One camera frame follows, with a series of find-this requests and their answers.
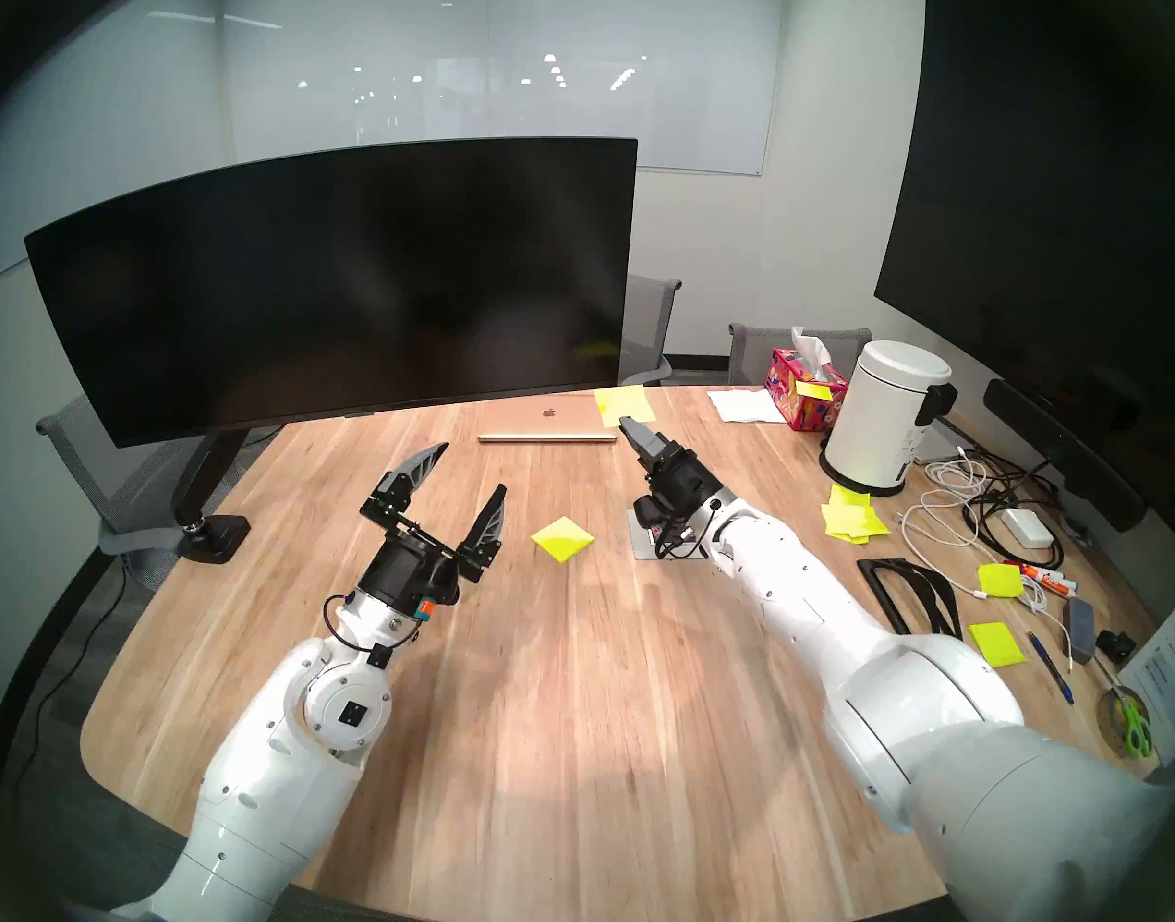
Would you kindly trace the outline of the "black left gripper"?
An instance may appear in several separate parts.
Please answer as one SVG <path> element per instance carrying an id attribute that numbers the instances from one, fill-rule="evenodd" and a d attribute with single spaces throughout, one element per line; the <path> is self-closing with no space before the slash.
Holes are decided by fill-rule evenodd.
<path id="1" fill-rule="evenodd" d="M 435 606 L 455 606 L 459 600 L 459 580 L 481 583 L 484 571 L 501 552 L 506 485 L 495 487 L 457 549 L 449 549 L 404 517 L 412 494 L 448 446 L 443 440 L 409 456 L 382 477 L 361 505 L 361 514 L 382 526 L 387 536 L 357 580 L 356 590 L 400 613 L 429 613 Z"/>

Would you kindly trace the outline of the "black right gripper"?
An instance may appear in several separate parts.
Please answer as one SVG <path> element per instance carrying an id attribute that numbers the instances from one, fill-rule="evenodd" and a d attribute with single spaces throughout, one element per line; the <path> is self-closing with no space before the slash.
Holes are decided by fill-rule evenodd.
<path id="1" fill-rule="evenodd" d="M 692 449 L 629 415 L 619 418 L 618 426 L 645 470 L 649 494 L 634 502 L 634 518 L 642 527 L 666 527 L 671 521 L 687 525 L 699 510 L 717 511 L 736 500 Z"/>

